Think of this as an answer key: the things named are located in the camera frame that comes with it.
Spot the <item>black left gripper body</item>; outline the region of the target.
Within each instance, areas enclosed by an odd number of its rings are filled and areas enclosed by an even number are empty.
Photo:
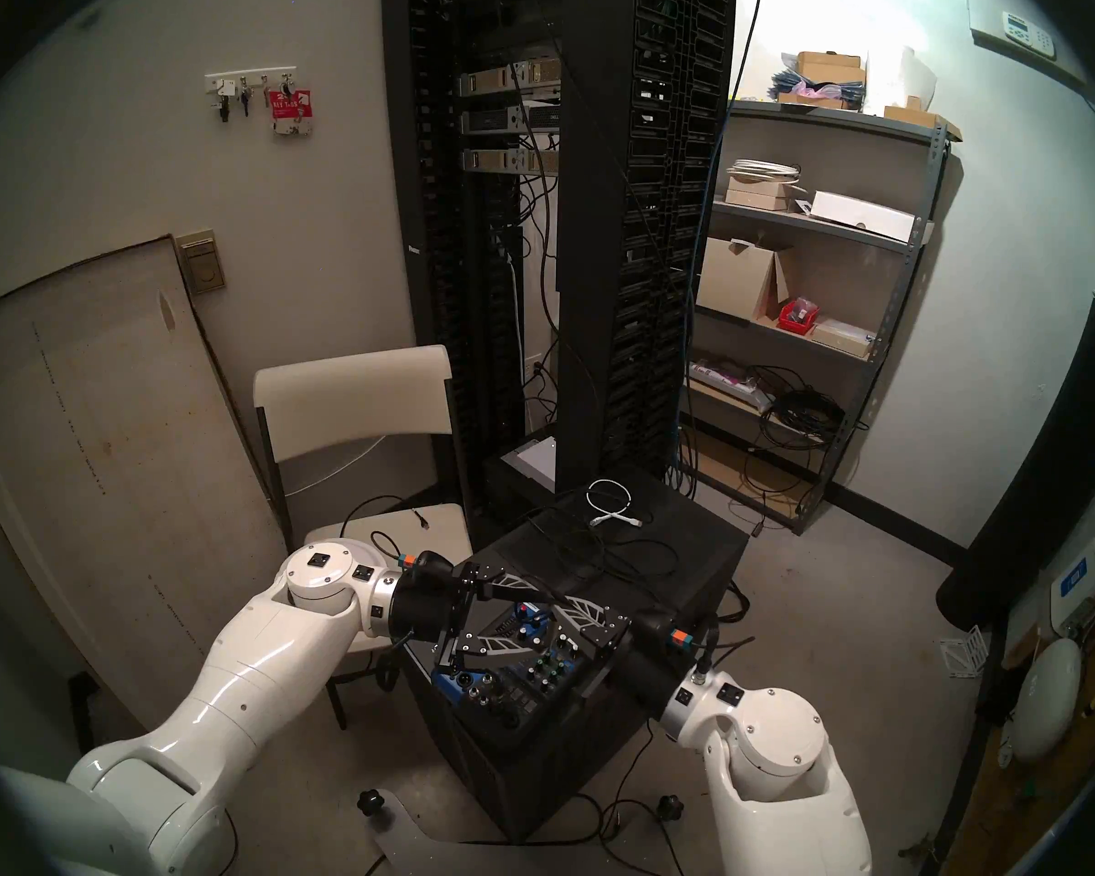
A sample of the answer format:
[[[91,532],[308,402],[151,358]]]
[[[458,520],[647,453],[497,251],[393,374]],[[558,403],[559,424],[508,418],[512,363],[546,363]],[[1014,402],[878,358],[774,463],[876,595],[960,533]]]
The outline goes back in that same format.
[[[439,553],[397,555],[400,575],[389,607],[390,653],[433,642],[437,667],[464,667],[466,618],[477,595],[479,565],[454,565]]]

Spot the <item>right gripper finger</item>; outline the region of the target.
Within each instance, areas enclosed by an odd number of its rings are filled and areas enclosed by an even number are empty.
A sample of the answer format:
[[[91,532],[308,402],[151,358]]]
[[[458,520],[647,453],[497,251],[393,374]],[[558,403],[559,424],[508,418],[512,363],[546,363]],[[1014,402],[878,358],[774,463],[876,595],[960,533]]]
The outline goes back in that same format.
[[[610,633],[578,633],[564,626],[553,614],[551,606],[549,609],[554,621],[554,636],[551,647],[554,652],[562,654],[565,659],[585,657],[590,660],[600,660],[607,654],[614,652],[619,642],[629,632],[626,629]]]
[[[631,618],[609,606],[578,596],[564,596],[552,600],[551,609],[557,620],[578,633],[610,633],[631,625]]]

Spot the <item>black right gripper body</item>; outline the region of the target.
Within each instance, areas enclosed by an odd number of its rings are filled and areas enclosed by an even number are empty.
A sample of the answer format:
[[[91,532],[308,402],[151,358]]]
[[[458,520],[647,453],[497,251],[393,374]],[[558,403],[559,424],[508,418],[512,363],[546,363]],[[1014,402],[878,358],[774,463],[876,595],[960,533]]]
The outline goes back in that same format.
[[[639,610],[610,657],[606,683],[647,713],[662,713],[694,665],[695,645],[667,611]]]

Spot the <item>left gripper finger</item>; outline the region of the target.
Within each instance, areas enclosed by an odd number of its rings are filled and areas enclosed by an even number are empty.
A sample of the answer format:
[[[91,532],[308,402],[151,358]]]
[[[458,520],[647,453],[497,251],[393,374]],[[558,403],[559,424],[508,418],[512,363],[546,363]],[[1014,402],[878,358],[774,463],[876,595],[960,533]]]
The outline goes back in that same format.
[[[435,643],[433,678],[460,672],[483,672],[523,661],[523,644],[505,636],[439,634]]]
[[[487,565],[466,562],[461,567],[461,579],[470,599],[502,600],[515,604],[558,606],[564,601],[560,591],[542,588],[504,569],[489,569]]]

